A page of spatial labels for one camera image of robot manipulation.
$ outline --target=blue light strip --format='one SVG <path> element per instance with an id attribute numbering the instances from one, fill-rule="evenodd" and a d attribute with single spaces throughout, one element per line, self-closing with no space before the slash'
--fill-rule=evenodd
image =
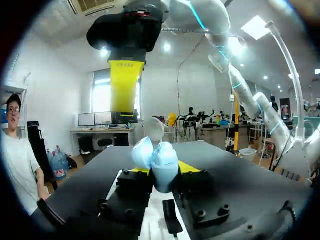
<path id="1" fill-rule="evenodd" d="M 191 1 L 189 1 L 189 7 L 191 8 L 191 11 L 193 12 L 193 15 L 195 16 L 196 20 L 198 21 L 198 23 L 200 24 L 200 26 L 204 29 L 204 30 L 207 30 L 205 25 L 203 24 L 203 22 L 200 20 L 200 17 L 199 15 L 197 14 L 194 6 L 192 6 L 192 3 Z"/>
<path id="2" fill-rule="evenodd" d="M 234 86 L 233 88 L 236 89 L 237 87 L 240 87 L 244 82 L 240 82 L 237 86 Z"/>
<path id="3" fill-rule="evenodd" d="M 224 57 L 224 59 L 228 61 L 228 58 L 226 57 L 226 55 L 222 51 L 219 51 L 219 53 L 221 53 L 222 56 Z"/>
<path id="4" fill-rule="evenodd" d="M 259 108 L 260 108 L 260 113 L 262 114 L 262 113 L 263 113 L 262 108 L 261 108 L 261 106 L 260 106 L 259 103 L 257 103 L 257 104 L 258 104 L 258 106 L 259 106 Z"/>
<path id="5" fill-rule="evenodd" d="M 280 121 L 270 132 L 270 135 L 274 132 L 274 130 L 276 130 L 276 128 L 279 126 L 280 123 L 283 123 L 284 121 Z"/>

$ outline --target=glasses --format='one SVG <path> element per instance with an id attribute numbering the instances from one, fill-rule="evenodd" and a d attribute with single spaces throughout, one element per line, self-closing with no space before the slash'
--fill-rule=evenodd
<path id="1" fill-rule="evenodd" d="M 9 114 L 19 114 L 20 113 L 20 109 L 19 108 L 13 108 L 13 107 L 10 107 L 9 109 L 8 109 L 8 113 Z"/>

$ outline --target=man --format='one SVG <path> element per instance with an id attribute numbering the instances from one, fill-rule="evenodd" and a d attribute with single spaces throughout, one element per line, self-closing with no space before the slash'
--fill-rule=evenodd
<path id="1" fill-rule="evenodd" d="M 271 102 L 272 102 L 272 107 L 274 108 L 274 110 L 276 112 L 279 111 L 279 107 L 278 107 L 278 104 L 276 103 L 276 98 L 275 96 L 271 96 Z"/>
<path id="2" fill-rule="evenodd" d="M 20 98 L 13 94 L 6 102 L 8 129 L 6 133 L 2 132 L 2 151 L 4 165 L 16 194 L 31 215 L 37 209 L 37 201 L 46 200 L 50 195 L 48 188 L 44 186 L 44 172 L 36 160 L 30 142 L 17 135 L 20 109 Z"/>

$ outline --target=monitor screen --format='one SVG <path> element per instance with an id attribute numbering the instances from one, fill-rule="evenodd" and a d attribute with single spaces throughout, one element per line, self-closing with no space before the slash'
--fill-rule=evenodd
<path id="1" fill-rule="evenodd" d="M 112 113 L 110 111 L 95 113 L 94 125 L 112 124 Z"/>
<path id="2" fill-rule="evenodd" d="M 79 114 L 79 127 L 94 126 L 94 125 L 95 125 L 94 113 Z"/>

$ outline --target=white t-shirt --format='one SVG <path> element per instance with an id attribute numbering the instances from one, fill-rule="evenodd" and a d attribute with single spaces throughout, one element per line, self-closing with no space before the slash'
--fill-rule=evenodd
<path id="1" fill-rule="evenodd" d="M 4 165 L 20 202 L 31 215 L 38 208 L 35 172 L 40 166 L 28 139 L 13 138 L 1 132 Z"/>

